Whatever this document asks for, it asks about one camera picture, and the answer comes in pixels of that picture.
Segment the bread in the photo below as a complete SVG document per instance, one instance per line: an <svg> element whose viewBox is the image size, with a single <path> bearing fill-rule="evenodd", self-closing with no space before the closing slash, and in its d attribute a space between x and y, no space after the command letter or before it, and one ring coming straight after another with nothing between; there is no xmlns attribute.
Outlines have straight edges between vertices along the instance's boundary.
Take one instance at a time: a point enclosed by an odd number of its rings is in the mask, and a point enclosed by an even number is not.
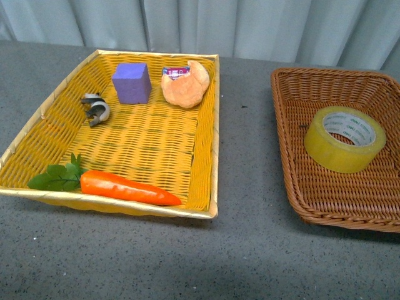
<svg viewBox="0 0 400 300"><path fill-rule="evenodd" d="M197 61L187 61L189 73L172 80L164 74L161 78L162 93L168 103L192 108L203 99L204 93L210 84L210 77L206 68Z"/></svg>

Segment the small toy animal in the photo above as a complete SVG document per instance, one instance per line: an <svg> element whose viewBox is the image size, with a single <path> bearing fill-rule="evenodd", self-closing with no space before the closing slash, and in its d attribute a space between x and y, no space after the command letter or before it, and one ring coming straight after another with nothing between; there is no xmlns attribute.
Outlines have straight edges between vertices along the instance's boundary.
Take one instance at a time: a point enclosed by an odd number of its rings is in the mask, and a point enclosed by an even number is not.
<svg viewBox="0 0 400 300"><path fill-rule="evenodd" d="M108 119L110 115L110 107L99 94L86 93L85 97L81 99L81 102L83 104L88 103L91 105L90 110L85 112L87 118L93 117L93 120L89 122L90 127L96 126Z"/></svg>

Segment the carrot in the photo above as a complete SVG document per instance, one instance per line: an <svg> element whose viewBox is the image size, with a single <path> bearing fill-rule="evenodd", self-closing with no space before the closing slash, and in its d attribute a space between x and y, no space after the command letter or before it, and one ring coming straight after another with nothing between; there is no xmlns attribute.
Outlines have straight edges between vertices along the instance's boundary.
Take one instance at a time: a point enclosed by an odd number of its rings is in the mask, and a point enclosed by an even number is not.
<svg viewBox="0 0 400 300"><path fill-rule="evenodd" d="M116 174L97 170L88 170L81 175L81 189L84 194L154 205L182 204L178 197L159 187L131 181Z"/></svg>

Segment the tape roll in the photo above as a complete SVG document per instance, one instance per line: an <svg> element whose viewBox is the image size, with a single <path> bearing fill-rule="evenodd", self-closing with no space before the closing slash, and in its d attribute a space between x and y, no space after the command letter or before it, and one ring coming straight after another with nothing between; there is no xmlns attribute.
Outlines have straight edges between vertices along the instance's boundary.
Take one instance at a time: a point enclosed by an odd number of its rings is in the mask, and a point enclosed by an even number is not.
<svg viewBox="0 0 400 300"><path fill-rule="evenodd" d="M334 138L340 134L354 145ZM321 166L339 173L365 169L386 144L383 128L373 118L356 109L329 106L319 110L307 130L304 146Z"/></svg>

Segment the curtain fold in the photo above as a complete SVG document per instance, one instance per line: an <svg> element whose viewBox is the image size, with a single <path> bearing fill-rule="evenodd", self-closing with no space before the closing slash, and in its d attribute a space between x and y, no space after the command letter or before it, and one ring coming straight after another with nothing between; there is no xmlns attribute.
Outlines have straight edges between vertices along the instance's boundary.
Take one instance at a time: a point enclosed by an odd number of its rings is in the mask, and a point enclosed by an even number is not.
<svg viewBox="0 0 400 300"><path fill-rule="evenodd" d="M399 0L0 0L0 39L396 71Z"/></svg>

